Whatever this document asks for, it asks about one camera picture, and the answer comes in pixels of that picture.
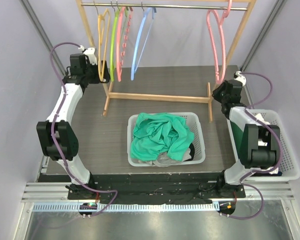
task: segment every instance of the clothes hanger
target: clothes hanger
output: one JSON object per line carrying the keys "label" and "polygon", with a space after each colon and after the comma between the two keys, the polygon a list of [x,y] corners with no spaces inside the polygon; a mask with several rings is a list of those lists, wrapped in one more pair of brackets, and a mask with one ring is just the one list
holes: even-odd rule
{"label": "clothes hanger", "polygon": [[110,45],[110,79],[111,82],[115,80],[115,69],[116,69],[116,62],[114,58],[114,50],[115,50],[115,36],[116,36],[116,30],[117,30],[117,23],[118,23],[118,17],[120,13],[120,9],[118,8],[117,11],[112,6],[114,11],[114,19],[113,19],[113,26],[112,26],[112,33],[111,33],[111,45]]}
{"label": "clothes hanger", "polygon": [[[144,41],[144,44],[143,44],[143,47],[142,47],[142,50],[141,50],[141,53],[140,53],[140,56],[139,56],[139,60],[138,60],[138,62],[136,64],[136,58],[137,58],[137,53],[138,53],[138,48],[139,48],[139,42],[140,42],[141,34],[142,34],[143,29],[144,29],[147,16],[148,16],[148,14],[150,13],[151,10],[152,10],[152,21],[151,21],[148,33],[147,33],[146,38],[145,38],[145,41]],[[132,81],[135,78],[135,73],[137,72],[141,56],[142,56],[142,54],[144,52],[144,49],[145,49],[145,46],[146,46],[146,42],[148,40],[148,36],[149,36],[150,30],[152,28],[152,24],[154,23],[154,19],[155,19],[155,14],[156,13],[157,13],[157,9],[155,7],[150,7],[143,14],[143,19],[141,21],[141,24],[140,24],[140,27],[139,27],[139,32],[138,32],[138,35],[136,37],[136,42],[135,42],[135,47],[134,47],[134,53],[133,53],[133,59],[132,59],[132,66],[131,66],[131,80]]]}
{"label": "clothes hanger", "polygon": [[[106,15],[108,15],[108,24],[106,26]],[[107,47],[108,47],[108,36],[109,36],[109,27],[110,27],[110,12],[108,9],[104,11],[103,14],[98,15],[98,34],[99,34],[99,41],[98,41],[98,74],[100,81],[108,82],[110,80],[110,75],[108,72],[106,57],[107,57]],[[104,51],[103,57],[101,58],[101,46],[104,40],[104,32],[106,28],[106,35],[104,41]]]}
{"label": "clothes hanger", "polygon": [[[128,21],[126,24],[126,29],[125,31],[121,30],[122,27],[122,22],[123,22],[123,16],[124,13],[126,11],[126,7],[123,6],[120,10],[120,14],[119,14],[119,19],[118,19],[118,27],[117,27],[117,32],[116,32],[116,74],[117,74],[117,78],[118,81],[121,82],[121,74],[122,74],[122,66],[124,65],[124,56],[125,56],[125,50],[127,47],[127,40],[128,40],[128,34],[129,34],[129,30],[130,30],[130,25],[131,25],[131,19],[132,19],[132,12],[133,9],[132,7],[130,7],[130,12],[128,15]],[[124,32],[124,37],[123,37],[123,44],[122,44],[122,52],[120,53],[120,36],[122,34],[122,32]]]}
{"label": "clothes hanger", "polygon": [[[111,82],[114,82],[115,80],[115,69],[116,69],[116,61],[115,61],[115,55],[114,55],[114,50],[115,50],[115,37],[116,37],[116,32],[117,32],[117,23],[118,23],[118,17],[120,13],[120,7],[118,6],[118,1],[116,1],[116,6],[117,6],[117,11],[113,7],[112,0],[111,2],[111,7],[113,8],[114,11],[114,20],[113,20],[113,26],[112,26],[112,33],[111,33],[111,45],[110,45],[110,79]],[[120,36],[120,42],[122,41],[123,38],[123,33],[125,32],[125,27],[127,25],[127,17],[124,20],[123,24],[123,30],[121,31],[121,36]]]}
{"label": "clothes hanger", "polygon": [[[208,12],[206,14],[206,25],[209,30],[211,46],[212,46],[212,51],[213,51],[213,57],[214,57],[215,83],[216,84],[222,84],[222,82],[225,79],[225,74],[226,74],[226,68],[227,68],[227,66],[226,66],[226,44],[225,44],[225,36],[224,36],[224,30],[222,28],[222,24],[224,23],[225,18],[228,17],[230,10],[231,10],[231,6],[232,6],[232,0],[228,0],[228,7],[225,11],[223,11],[221,19],[219,19],[219,15],[216,10],[208,10]],[[217,21],[219,35],[220,35],[220,42],[221,42],[221,48],[222,48],[221,76],[219,73],[219,63],[218,63],[215,39],[214,39],[214,35],[212,33],[212,29],[211,29],[211,25],[210,25],[210,13],[213,13],[213,15]]]}

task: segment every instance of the green cloth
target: green cloth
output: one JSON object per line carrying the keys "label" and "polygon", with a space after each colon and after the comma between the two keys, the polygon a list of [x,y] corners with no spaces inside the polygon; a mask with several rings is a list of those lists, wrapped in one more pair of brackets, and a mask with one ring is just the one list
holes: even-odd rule
{"label": "green cloth", "polygon": [[195,135],[186,119],[169,113],[140,113],[133,130],[131,157],[140,161],[155,161],[160,153],[176,161],[182,158]]}

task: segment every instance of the clothes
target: clothes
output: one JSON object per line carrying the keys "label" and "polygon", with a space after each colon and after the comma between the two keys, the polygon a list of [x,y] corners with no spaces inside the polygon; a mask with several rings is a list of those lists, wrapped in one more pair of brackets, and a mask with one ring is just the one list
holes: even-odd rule
{"label": "clothes", "polygon": [[169,113],[140,113],[133,129],[131,157],[140,161],[156,161],[159,154],[181,162],[195,135],[186,119]]}
{"label": "clothes", "polygon": [[180,165],[182,162],[192,161],[195,157],[195,146],[191,143],[185,151],[182,161],[176,161],[167,156],[167,152],[160,153],[156,161],[139,161],[139,163],[147,163],[149,166],[169,167]]}
{"label": "clothes", "polygon": [[191,159],[190,148],[188,148],[183,157],[182,161],[176,161],[167,156],[167,152],[160,153],[156,161],[146,161],[149,166],[157,166],[157,167],[169,167],[171,165],[180,165],[182,162]]}

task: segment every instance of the gray cloth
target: gray cloth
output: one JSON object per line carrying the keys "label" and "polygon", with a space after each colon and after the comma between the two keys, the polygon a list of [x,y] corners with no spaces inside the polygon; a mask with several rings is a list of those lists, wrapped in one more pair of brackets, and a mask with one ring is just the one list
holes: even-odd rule
{"label": "gray cloth", "polygon": [[176,161],[171,159],[170,157],[167,156],[167,152],[163,152],[161,154],[159,154],[158,158],[156,159],[156,161],[139,161],[139,163],[147,163],[149,164],[149,166],[157,166],[157,167],[169,167],[171,165],[180,165],[182,162],[191,159],[191,155],[190,155],[190,148],[188,148],[183,157],[182,157],[182,161]]}

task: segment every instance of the gray table surface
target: gray table surface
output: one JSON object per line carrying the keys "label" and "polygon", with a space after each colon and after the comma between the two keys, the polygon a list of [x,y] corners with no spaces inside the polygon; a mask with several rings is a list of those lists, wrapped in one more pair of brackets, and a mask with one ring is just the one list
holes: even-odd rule
{"label": "gray table surface", "polygon": [[[237,66],[228,66],[225,79],[232,79]],[[139,68],[135,80],[130,80],[130,69],[124,68],[122,82],[115,82],[113,92],[207,96],[207,82],[215,81],[213,66],[144,67]],[[219,172],[231,167],[235,158],[227,121],[221,104],[213,101],[213,122],[209,123],[208,105],[167,101],[111,99],[107,117],[103,117],[105,92],[100,84],[89,85],[79,101],[72,128],[79,141],[79,156],[93,174],[126,173],[193,173]],[[245,91],[242,102],[248,103]],[[162,112],[193,112],[202,127],[205,160],[203,163],[170,167],[134,167],[128,163],[127,126],[132,115]],[[47,174],[65,174],[56,162],[49,161]]]}

